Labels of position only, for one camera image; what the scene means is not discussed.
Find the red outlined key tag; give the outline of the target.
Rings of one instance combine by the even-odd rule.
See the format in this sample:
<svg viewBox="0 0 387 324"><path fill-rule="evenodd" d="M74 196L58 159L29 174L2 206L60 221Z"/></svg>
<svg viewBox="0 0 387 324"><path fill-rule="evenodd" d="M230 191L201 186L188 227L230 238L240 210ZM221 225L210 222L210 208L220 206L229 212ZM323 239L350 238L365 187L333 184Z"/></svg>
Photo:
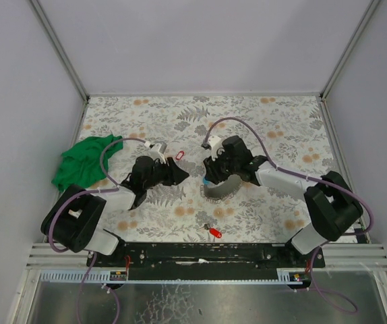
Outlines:
<svg viewBox="0 0 387 324"><path fill-rule="evenodd" d="M179 151L176 155L175 155L175 160L176 161L180 161L183 156L184 156L185 152L184 151Z"/></svg>

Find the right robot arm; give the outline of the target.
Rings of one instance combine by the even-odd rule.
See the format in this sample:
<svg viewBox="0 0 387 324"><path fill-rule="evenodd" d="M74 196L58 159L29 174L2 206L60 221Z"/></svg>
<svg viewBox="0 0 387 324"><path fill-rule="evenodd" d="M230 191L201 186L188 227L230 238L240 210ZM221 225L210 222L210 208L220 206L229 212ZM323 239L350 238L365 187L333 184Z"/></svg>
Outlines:
<svg viewBox="0 0 387 324"><path fill-rule="evenodd" d="M319 180L308 180L294 171L280 171L269 158L254 156L239 136L211 136L202 147L210 151L203 160L207 182L222 186L229 183L231 176L239 176L244 182L280 190L306 204L310 223L289 240L300 254L337 241L363 214L361 204L335 171Z"/></svg>

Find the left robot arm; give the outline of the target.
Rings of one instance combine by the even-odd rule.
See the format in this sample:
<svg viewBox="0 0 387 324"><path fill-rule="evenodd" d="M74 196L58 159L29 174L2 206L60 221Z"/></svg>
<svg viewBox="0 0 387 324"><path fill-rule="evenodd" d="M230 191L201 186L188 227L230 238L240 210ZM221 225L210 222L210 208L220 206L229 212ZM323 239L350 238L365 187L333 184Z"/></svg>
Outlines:
<svg viewBox="0 0 387 324"><path fill-rule="evenodd" d="M70 185L44 218L40 230L56 252L87 250L109 256L120 239L98 226L102 214L111 209L134 210L145 201L149 189L157 185L177 186L188 177L170 157L164 163L138 157L131 172L115 188L85 190Z"/></svg>

